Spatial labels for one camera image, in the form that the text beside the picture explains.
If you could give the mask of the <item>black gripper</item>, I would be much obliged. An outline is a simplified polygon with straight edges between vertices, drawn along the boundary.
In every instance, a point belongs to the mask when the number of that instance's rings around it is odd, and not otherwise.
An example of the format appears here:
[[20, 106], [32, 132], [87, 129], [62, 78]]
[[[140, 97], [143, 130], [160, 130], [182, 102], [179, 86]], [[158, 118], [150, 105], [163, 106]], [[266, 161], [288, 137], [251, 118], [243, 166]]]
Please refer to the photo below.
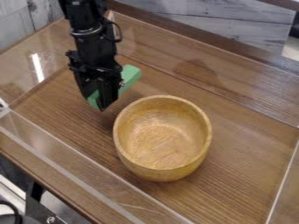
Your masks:
[[95, 25], [90, 28], [72, 28], [75, 50], [67, 51], [70, 70], [74, 72], [79, 91], [84, 98], [99, 91], [98, 105], [104, 111], [118, 100], [120, 72], [116, 61], [118, 42], [112, 25]]

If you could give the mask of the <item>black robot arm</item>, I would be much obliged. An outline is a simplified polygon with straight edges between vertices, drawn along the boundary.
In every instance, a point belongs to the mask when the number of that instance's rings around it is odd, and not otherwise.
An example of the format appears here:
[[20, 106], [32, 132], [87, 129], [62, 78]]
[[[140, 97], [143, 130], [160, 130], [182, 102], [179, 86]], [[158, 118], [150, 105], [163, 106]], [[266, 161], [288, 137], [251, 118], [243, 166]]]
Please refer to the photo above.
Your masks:
[[104, 16], [106, 0], [59, 0], [75, 50], [68, 50], [70, 70], [79, 91], [90, 104], [104, 111], [118, 100], [123, 67], [116, 61], [118, 42], [114, 26]]

